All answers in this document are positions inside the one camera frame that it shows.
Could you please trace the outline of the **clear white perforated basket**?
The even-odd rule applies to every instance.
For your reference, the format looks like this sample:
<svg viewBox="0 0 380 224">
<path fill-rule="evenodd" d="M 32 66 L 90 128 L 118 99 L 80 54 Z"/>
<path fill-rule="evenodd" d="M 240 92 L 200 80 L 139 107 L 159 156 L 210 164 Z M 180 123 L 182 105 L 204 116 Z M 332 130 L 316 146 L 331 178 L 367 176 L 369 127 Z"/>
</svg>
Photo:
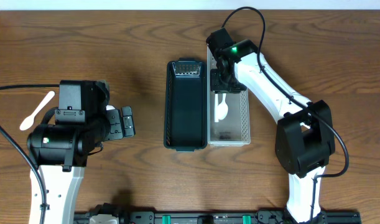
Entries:
<svg viewBox="0 0 380 224">
<path fill-rule="evenodd" d="M 208 91 L 208 143 L 215 147 L 241 147 L 251 142 L 249 121 L 248 91 L 228 93 L 226 103 L 228 114 L 224 120 L 214 122 L 215 93 L 210 90 L 210 70 L 216 68 L 216 61 L 210 50 L 207 56 L 207 91 Z M 219 104 L 222 93 L 218 94 Z"/>
</svg>

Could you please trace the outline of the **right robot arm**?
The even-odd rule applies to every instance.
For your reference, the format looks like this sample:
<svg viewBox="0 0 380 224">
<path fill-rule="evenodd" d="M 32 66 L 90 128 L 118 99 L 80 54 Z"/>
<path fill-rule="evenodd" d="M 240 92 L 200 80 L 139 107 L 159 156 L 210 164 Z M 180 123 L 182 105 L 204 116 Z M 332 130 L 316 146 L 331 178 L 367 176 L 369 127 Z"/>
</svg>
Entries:
<svg viewBox="0 0 380 224">
<path fill-rule="evenodd" d="M 252 41 L 235 42 L 222 27 L 206 44 L 216 62 L 211 90 L 249 90 L 271 114 L 277 124 L 275 154 L 289 174 L 286 210 L 297 223 L 314 221 L 321 211 L 318 180 L 335 152 L 329 106 L 322 100 L 313 103 L 290 87 Z"/>
</svg>

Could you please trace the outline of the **white fork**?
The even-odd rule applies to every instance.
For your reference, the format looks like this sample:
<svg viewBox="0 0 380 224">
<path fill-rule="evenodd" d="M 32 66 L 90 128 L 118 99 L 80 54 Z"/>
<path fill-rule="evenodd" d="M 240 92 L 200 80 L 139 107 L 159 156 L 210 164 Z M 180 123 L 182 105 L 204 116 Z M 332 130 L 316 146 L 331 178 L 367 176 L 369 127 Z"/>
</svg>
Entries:
<svg viewBox="0 0 380 224">
<path fill-rule="evenodd" d="M 112 106 L 112 105 L 107 105 L 107 106 L 106 106 L 106 110 L 107 110 L 107 111 L 108 111 L 108 110 L 115 110 L 115 107 Z"/>
</svg>

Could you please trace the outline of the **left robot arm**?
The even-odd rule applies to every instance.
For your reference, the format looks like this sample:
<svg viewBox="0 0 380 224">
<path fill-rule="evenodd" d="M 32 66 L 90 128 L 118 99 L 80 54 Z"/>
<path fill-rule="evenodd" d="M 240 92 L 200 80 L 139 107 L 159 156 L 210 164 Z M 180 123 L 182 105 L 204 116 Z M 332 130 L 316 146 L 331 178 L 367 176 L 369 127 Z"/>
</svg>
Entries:
<svg viewBox="0 0 380 224">
<path fill-rule="evenodd" d="M 88 156 L 103 143 L 135 135 L 131 107 L 55 110 L 55 124 L 38 125 L 27 138 L 35 171 L 30 173 L 30 223 L 73 223 Z"/>
</svg>

